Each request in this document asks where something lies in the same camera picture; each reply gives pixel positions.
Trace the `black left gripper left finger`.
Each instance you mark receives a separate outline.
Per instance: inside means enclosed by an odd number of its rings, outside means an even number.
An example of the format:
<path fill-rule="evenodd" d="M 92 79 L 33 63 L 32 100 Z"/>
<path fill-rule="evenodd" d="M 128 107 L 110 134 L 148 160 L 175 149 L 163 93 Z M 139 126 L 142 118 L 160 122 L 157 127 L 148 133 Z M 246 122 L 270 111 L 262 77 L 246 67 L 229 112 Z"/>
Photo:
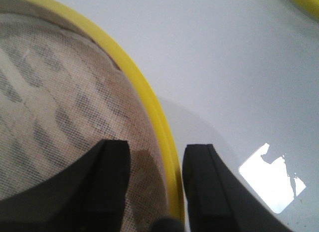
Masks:
<path fill-rule="evenodd" d="M 127 141 L 101 140 L 54 177 L 0 203 L 3 232 L 118 232 L 131 154 Z"/>

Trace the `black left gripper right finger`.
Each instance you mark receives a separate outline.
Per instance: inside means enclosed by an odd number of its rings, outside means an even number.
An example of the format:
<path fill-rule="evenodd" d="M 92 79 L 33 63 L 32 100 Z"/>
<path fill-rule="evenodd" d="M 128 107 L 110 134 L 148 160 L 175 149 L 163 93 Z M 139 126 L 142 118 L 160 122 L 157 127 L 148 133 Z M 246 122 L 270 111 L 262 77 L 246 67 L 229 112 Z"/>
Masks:
<path fill-rule="evenodd" d="M 242 165 L 243 183 L 211 144 L 187 145 L 182 178 L 193 232 L 291 232 L 275 215 L 293 201 L 283 160 L 267 164 L 263 145 Z"/>

